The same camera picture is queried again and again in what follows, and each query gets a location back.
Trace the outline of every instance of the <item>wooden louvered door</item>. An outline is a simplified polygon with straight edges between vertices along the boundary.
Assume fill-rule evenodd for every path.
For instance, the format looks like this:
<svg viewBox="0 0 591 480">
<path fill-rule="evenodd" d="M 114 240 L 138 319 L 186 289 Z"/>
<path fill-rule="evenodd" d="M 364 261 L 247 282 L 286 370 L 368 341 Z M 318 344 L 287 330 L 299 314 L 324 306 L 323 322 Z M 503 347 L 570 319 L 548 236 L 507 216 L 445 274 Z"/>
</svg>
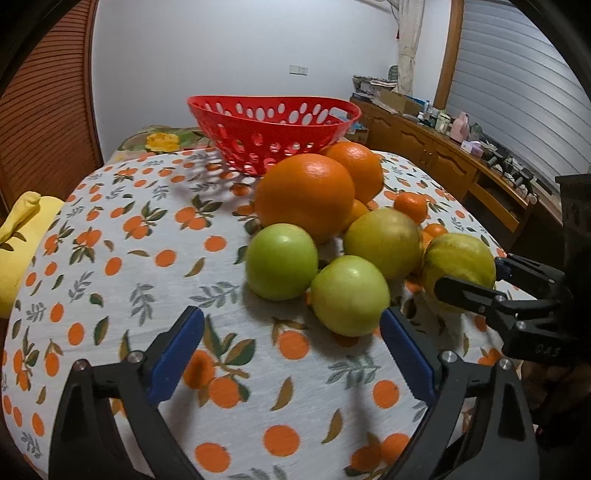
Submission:
<svg viewBox="0 0 591 480">
<path fill-rule="evenodd" d="M 97 1 L 80 1 L 47 33 L 0 99 L 6 209 L 28 190 L 65 200 L 102 165 L 90 78 Z"/>
</svg>

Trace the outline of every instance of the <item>green apple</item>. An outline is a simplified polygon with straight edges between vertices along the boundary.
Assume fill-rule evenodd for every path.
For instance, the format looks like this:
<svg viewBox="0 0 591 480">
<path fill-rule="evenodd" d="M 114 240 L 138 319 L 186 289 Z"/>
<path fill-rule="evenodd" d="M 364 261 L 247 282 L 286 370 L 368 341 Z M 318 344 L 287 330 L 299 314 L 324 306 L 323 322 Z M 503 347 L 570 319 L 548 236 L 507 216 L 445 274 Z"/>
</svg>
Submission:
<svg viewBox="0 0 591 480">
<path fill-rule="evenodd" d="M 312 237 L 295 225 L 276 223 L 255 235 L 246 250 L 246 282 L 267 300 L 302 295 L 318 273 Z"/>
<path fill-rule="evenodd" d="M 358 337 L 379 325 L 390 306 L 384 276 L 369 261 L 354 255 L 337 258 L 312 281 L 314 313 L 334 333 Z"/>
</svg>

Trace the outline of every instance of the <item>cabinet drawer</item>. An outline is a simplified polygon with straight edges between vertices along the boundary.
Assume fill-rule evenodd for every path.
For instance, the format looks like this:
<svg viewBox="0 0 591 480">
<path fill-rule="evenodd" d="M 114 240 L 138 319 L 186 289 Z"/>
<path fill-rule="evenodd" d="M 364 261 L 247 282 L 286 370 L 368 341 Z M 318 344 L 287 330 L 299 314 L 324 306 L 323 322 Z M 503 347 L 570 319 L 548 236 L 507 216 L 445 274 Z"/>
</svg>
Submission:
<svg viewBox="0 0 591 480">
<path fill-rule="evenodd" d="M 460 153 L 433 143 L 433 151 L 429 153 L 428 173 L 433 180 L 451 193 L 457 200 L 466 195 L 476 167 L 465 160 Z"/>
<path fill-rule="evenodd" d="M 410 160 L 417 167 L 426 169 L 427 152 L 431 150 L 433 140 L 431 136 L 400 122 L 400 140 L 394 153 Z"/>
</svg>

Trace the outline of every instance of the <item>tangerine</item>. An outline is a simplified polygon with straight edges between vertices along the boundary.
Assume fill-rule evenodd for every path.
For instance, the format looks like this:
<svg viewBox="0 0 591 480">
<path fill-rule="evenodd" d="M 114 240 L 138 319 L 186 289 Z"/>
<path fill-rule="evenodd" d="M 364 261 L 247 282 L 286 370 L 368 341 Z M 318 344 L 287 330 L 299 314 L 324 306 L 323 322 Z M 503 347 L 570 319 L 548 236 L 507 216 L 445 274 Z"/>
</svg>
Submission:
<svg viewBox="0 0 591 480">
<path fill-rule="evenodd" d="M 355 184 L 355 198 L 368 203 L 384 186 L 384 172 L 378 156 L 367 147 L 353 142 L 338 142 L 321 154 L 344 166 Z"/>
<path fill-rule="evenodd" d="M 418 225 L 427 218 L 427 200 L 418 193 L 400 193 L 394 202 L 394 208 L 408 215 Z"/>
<path fill-rule="evenodd" d="M 259 182 L 255 211 L 264 226 L 291 223 L 318 243 L 344 230 L 355 185 L 336 160 L 305 153 L 282 160 Z"/>
</svg>

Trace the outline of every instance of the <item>curtain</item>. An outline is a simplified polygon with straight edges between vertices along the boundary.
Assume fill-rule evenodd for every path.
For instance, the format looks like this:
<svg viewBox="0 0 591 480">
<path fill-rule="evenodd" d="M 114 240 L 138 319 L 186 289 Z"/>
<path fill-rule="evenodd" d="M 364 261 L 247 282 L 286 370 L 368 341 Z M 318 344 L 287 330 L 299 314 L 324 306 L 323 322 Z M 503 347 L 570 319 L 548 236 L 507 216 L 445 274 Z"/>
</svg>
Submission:
<svg viewBox="0 0 591 480">
<path fill-rule="evenodd" d="M 414 57 L 417 54 L 418 38 L 421 35 L 425 0 L 389 0 L 398 10 L 400 42 L 398 43 L 398 92 L 413 94 Z"/>
</svg>

